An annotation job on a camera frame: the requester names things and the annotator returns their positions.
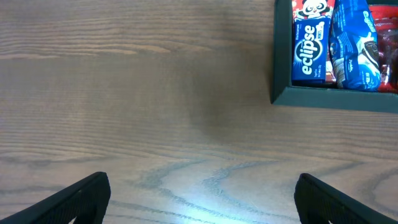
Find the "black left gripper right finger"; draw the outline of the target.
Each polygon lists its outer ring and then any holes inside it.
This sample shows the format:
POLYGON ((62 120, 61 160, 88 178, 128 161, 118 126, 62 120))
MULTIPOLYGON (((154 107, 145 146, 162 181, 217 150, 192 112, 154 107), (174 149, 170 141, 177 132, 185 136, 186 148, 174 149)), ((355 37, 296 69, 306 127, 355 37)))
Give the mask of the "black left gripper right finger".
POLYGON ((302 224, 397 224, 308 173, 300 175, 294 200, 302 224))

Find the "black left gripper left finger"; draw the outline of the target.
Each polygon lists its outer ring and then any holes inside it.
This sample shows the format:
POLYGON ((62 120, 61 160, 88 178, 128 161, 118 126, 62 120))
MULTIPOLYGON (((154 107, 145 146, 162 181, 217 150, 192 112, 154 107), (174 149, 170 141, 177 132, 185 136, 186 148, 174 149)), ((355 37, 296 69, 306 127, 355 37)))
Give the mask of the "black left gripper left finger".
POLYGON ((1 224, 102 224, 111 196, 108 176, 95 172, 1 220, 1 224))

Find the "dark green box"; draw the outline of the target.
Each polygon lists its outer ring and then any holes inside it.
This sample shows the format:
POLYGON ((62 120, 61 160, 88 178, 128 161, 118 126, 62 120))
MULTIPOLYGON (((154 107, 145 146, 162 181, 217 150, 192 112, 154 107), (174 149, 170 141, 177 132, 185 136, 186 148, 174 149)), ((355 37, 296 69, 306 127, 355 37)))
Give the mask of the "dark green box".
POLYGON ((292 43, 292 3, 275 0, 272 104, 397 113, 396 93, 294 86, 292 43))

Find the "blue Oreo cookie pack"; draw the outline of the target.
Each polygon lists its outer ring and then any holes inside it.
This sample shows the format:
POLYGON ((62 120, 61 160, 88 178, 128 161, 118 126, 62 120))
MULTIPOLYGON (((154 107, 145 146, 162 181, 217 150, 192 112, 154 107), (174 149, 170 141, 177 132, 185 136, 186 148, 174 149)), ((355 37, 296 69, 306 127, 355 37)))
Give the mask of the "blue Oreo cookie pack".
POLYGON ((366 0, 336 0, 330 53, 338 88, 375 92, 381 84, 377 32, 366 0))

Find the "blue Eclipse mint tin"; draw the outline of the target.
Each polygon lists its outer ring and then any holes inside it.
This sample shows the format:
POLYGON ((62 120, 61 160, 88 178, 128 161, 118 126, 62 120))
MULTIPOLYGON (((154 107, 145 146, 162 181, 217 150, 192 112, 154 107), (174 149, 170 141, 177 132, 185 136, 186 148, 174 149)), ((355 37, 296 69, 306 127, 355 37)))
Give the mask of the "blue Eclipse mint tin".
POLYGON ((294 20, 293 82, 326 82, 329 28, 330 18, 326 16, 294 20))

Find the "red Hello Panda box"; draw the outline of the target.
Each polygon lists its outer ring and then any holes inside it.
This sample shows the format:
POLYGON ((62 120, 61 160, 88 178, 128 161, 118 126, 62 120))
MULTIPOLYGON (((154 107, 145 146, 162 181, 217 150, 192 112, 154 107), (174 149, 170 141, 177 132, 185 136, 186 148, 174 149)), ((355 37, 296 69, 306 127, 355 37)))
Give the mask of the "red Hello Panda box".
MULTIPOLYGON (((329 0, 301 0, 292 1, 292 12, 293 12, 293 25, 296 18, 299 19, 314 19, 321 16, 326 16, 330 18, 333 12, 335 2, 329 0)), ((330 28, 328 32, 328 47, 327 47, 327 61, 326 61, 326 82, 324 83, 296 83, 298 85, 334 85, 336 83, 336 77, 333 72, 333 67, 330 60, 329 52, 329 35, 330 28)))

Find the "red snack bag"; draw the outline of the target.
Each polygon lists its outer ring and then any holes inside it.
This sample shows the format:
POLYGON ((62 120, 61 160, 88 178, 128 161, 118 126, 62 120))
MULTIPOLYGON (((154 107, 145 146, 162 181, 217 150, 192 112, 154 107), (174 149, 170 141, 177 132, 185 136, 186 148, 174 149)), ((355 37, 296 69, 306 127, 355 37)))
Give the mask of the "red snack bag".
POLYGON ((381 85, 379 92, 397 93, 397 5, 370 5, 377 32, 381 85))

